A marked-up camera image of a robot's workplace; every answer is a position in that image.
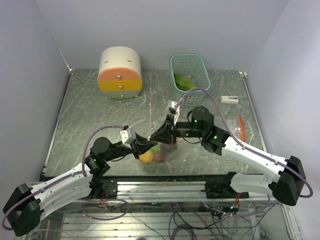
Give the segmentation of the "zip bag with fake food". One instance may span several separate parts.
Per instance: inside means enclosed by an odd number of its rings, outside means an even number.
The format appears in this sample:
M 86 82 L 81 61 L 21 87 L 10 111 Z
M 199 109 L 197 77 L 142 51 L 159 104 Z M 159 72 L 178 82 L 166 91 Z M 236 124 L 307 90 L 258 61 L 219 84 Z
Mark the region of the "zip bag with fake food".
M 242 142 L 246 142 L 246 131 L 242 115 L 239 115 L 234 119 L 227 119 L 226 123 L 228 128 L 238 139 Z

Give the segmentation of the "green fake leafy vegetable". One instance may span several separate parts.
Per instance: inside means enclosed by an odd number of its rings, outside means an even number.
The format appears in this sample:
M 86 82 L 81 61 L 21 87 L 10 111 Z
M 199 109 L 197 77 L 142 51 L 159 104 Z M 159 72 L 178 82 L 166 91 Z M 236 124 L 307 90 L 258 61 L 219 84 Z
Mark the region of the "green fake leafy vegetable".
M 182 76 L 177 73 L 175 73 L 173 76 L 177 88 L 182 91 L 188 91 L 196 87 L 196 85 L 192 82 L 192 80 L 189 77 Z

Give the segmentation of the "zip bag with fruit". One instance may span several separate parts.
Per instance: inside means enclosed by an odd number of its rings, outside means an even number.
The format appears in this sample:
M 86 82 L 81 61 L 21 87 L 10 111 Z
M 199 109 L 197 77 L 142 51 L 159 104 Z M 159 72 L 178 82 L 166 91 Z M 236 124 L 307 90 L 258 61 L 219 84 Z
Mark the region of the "zip bag with fruit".
M 174 145 L 158 143 L 147 152 L 139 156 L 139 160 L 144 164 L 162 164 L 176 159 L 182 152 L 182 147 L 177 142 Z

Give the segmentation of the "dark red fake fruit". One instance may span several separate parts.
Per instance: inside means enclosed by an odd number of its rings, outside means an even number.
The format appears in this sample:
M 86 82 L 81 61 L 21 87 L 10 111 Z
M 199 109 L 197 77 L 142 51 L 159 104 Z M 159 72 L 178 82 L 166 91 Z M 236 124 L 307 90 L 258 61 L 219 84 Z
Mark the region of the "dark red fake fruit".
M 164 163 L 167 160 L 167 156 L 165 153 L 163 152 L 157 152 L 153 155 L 153 161 L 155 161 L 156 163 Z

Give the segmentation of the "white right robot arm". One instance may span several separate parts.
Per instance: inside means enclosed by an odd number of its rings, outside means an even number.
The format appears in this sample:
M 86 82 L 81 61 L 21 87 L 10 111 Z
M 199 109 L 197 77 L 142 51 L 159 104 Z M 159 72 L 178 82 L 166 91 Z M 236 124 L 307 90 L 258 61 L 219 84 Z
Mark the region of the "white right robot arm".
M 249 192 L 272 195 L 288 206 L 297 204 L 306 181 L 299 158 L 275 156 L 241 141 L 217 127 L 214 115 L 202 105 L 195 107 L 190 114 L 188 122 L 175 121 L 173 115 L 167 115 L 150 141 L 174 145 L 177 138 L 199 138 L 206 151 L 235 159 L 259 171 L 254 175 L 236 173 L 231 180 L 222 183 L 220 192 L 226 198 Z

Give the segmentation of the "light blue plastic basket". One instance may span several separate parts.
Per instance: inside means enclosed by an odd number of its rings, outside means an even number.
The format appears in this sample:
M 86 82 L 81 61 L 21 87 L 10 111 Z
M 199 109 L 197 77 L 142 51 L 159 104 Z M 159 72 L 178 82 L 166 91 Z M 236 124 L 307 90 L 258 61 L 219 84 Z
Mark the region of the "light blue plastic basket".
M 173 85 L 174 99 L 176 102 L 187 92 L 177 88 L 174 74 L 188 77 L 195 87 L 210 91 L 212 84 L 203 58 L 196 53 L 178 53 L 169 59 L 170 77 Z

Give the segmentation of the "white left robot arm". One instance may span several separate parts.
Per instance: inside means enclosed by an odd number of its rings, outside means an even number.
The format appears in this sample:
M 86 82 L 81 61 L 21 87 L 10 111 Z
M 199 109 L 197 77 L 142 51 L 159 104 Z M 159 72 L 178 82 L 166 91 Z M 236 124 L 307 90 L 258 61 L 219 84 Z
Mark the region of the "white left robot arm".
M 103 190 L 101 177 L 110 169 L 110 161 L 127 155 L 139 158 L 155 142 L 136 136 L 112 143 L 106 137 L 97 138 L 88 156 L 65 173 L 48 181 L 17 186 L 4 205 L 1 226 L 17 237 L 31 232 L 41 220 L 78 199 L 96 199 Z

